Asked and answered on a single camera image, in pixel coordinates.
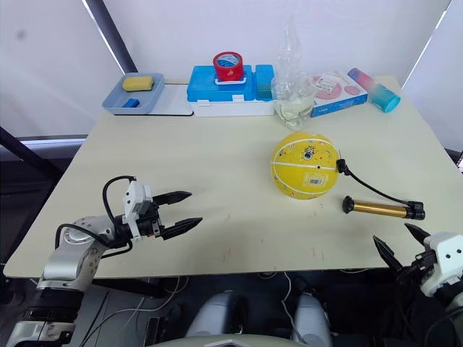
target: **barcode label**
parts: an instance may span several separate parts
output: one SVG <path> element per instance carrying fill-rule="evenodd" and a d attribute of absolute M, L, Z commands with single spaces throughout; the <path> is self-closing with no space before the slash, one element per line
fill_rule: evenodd
<path fill-rule="evenodd" d="M 322 184 L 323 179 L 310 179 L 309 184 Z"/>

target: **floor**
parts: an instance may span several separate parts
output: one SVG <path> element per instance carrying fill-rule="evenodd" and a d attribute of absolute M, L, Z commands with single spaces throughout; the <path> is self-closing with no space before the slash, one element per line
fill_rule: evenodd
<path fill-rule="evenodd" d="M 69 160 L 57 162 L 62 168 L 66 168 L 68 164 Z M 44 184 L 43 179 L 38 179 L 37 174 L 30 169 L 25 170 L 24 165 L 2 164 L 1 262 L 5 261 L 7 250 L 27 217 L 28 207 L 34 200 L 41 198 L 40 186 Z M 86 346 L 141 347 L 148 318 L 156 315 L 176 317 L 174 324 L 169 326 L 165 339 L 181 338 L 199 308 L 214 294 L 225 290 L 233 290 L 248 302 L 246 333 L 286 337 L 290 331 L 290 323 L 280 300 L 288 290 L 287 280 L 282 273 L 274 275 L 271 279 L 262 279 L 262 276 L 264 274 L 190 277 L 182 292 L 175 295 L 164 309 L 156 313 L 141 312 L 137 319 L 135 315 L 128 323 L 132 312 L 118 314 L 106 322 Z M 377 346 L 377 342 L 383 338 L 386 338 L 387 346 L 417 346 L 411 342 L 411 332 L 404 326 L 397 309 L 394 274 L 389 270 L 366 270 L 360 273 L 339 270 L 313 271 L 289 273 L 289 276 L 293 281 L 293 291 L 288 299 L 289 312 L 294 314 L 301 291 L 315 289 L 315 295 L 328 312 L 331 331 L 336 333 L 333 336 L 335 346 Z M 20 317 L 21 311 L 27 306 L 27 301 L 35 290 L 35 285 L 28 279 L 6 281 L 3 287 L 13 292 L 14 298 L 10 304 L 0 306 L 0 347 L 5 346 L 14 321 Z M 173 290 L 175 281 L 176 278 L 163 279 L 161 285 L 167 290 Z M 182 286 L 185 281 L 186 278 L 181 278 Z M 108 298 L 94 327 L 103 317 L 118 309 L 136 307 L 142 298 L 137 294 L 91 286 L 82 303 L 70 346 L 80 345 L 106 293 L 109 293 Z M 166 293 L 162 299 L 146 298 L 143 308 L 156 308 L 168 297 L 169 294 Z M 418 336 L 423 336 L 426 328 L 443 311 L 434 299 L 425 298 L 414 285 L 402 288 L 399 300 L 415 335 Z M 429 346 L 452 346 L 451 326 L 442 324 L 432 338 Z"/>

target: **beige table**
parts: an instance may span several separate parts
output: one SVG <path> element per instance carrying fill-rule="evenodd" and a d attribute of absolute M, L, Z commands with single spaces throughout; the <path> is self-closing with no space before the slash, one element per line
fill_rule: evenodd
<path fill-rule="evenodd" d="M 400 93 L 395 79 L 382 83 Z M 420 200 L 425 230 L 462 232 L 463 177 L 407 98 L 390 114 L 369 103 L 310 119 L 361 179 L 395 197 Z M 405 220 L 341 210 L 349 194 L 385 202 L 352 178 L 314 200 L 293 200 L 276 188 L 270 159 L 290 133 L 276 117 L 154 117 L 105 113 L 76 154 L 21 246 L 8 276 L 39 276 L 53 252 L 60 223 L 103 215 L 101 189 L 110 178 L 136 175 L 153 194 L 187 190 L 193 196 L 161 208 L 166 225 L 203 217 L 169 241 L 146 239 L 120 257 L 103 260 L 100 278 L 383 267 L 373 245 L 379 236 L 409 264 L 420 245 Z M 125 182 L 109 200 L 122 213 Z"/>

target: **white wall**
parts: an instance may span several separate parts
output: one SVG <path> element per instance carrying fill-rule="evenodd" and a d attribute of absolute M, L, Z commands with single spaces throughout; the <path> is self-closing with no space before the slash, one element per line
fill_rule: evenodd
<path fill-rule="evenodd" d="M 105 0 L 139 71 L 188 80 L 192 66 L 237 51 L 274 63 L 295 16 L 310 72 L 359 67 L 402 84 L 449 0 Z"/>
<path fill-rule="evenodd" d="M 87 134 L 122 72 L 81 1 L 0 1 L 0 124 Z"/>
<path fill-rule="evenodd" d="M 441 144 L 463 150 L 463 0 L 452 0 L 405 93 Z"/>

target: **yellow basketball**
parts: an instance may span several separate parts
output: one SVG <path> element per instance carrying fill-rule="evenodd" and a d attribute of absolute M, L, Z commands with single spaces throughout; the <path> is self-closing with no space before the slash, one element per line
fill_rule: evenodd
<path fill-rule="evenodd" d="M 295 132 L 276 146 L 271 159 L 272 177 L 284 194 L 313 199 L 336 183 L 338 159 L 338 151 L 326 137 Z"/>

